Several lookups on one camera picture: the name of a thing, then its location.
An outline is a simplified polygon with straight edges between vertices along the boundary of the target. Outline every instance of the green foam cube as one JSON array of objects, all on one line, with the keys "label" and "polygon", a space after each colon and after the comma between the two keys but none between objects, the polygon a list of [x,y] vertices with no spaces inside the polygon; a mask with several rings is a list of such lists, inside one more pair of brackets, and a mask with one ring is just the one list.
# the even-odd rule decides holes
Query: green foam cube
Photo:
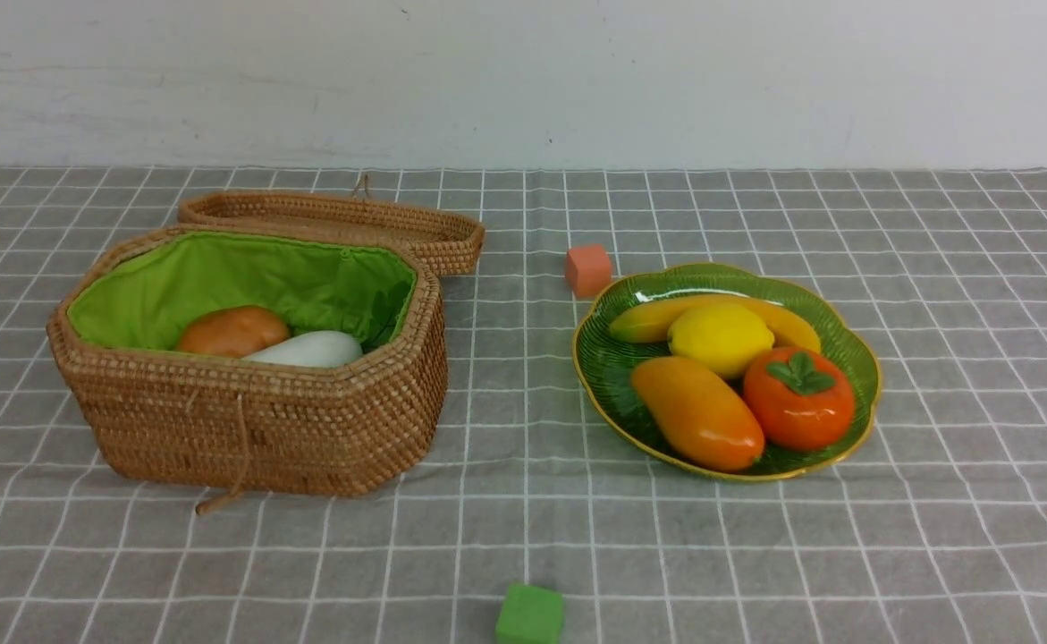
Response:
[{"label": "green foam cube", "polygon": [[495,644],[557,644],[562,630],[562,595],[524,583],[507,587]]}]

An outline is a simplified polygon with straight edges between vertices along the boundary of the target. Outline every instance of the toy persimmon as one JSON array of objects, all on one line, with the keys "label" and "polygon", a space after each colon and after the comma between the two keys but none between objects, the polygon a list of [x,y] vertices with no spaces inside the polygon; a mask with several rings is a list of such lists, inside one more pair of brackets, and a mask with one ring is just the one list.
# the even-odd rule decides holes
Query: toy persimmon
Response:
[{"label": "toy persimmon", "polygon": [[853,386],[820,353],[778,347],[744,372],[741,398],[765,441],[794,451],[817,451],[842,440],[853,423]]},{"label": "toy persimmon", "polygon": [[263,306],[237,306],[193,319],[182,331],[175,351],[245,358],[286,341],[289,335],[289,326],[273,311]]}]

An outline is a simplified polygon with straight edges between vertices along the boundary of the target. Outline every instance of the green fabric lining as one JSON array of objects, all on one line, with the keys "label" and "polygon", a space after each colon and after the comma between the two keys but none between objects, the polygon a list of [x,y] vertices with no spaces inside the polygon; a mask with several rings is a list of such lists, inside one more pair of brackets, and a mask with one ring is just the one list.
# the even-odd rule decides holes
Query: green fabric lining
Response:
[{"label": "green fabric lining", "polygon": [[384,248],[195,231],[103,274],[68,317],[95,346],[171,351],[193,319],[259,305],[293,334],[342,331],[367,352],[400,333],[416,281]]}]

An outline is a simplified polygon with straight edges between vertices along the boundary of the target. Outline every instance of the white wall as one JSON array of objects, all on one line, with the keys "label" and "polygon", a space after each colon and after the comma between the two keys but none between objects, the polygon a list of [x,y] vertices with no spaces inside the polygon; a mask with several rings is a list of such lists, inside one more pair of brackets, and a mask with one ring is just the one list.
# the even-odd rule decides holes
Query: white wall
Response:
[{"label": "white wall", "polygon": [[1047,0],[0,0],[0,163],[1047,164]]}]

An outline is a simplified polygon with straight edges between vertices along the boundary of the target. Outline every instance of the white radish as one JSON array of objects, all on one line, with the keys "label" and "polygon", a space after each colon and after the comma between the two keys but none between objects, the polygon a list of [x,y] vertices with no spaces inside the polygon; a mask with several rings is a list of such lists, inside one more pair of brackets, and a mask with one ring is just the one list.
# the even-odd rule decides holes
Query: white radish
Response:
[{"label": "white radish", "polygon": [[352,335],[340,331],[311,331],[286,341],[262,348],[246,355],[244,359],[253,362],[287,364],[289,367],[315,367],[333,370],[360,359],[364,351]]}]

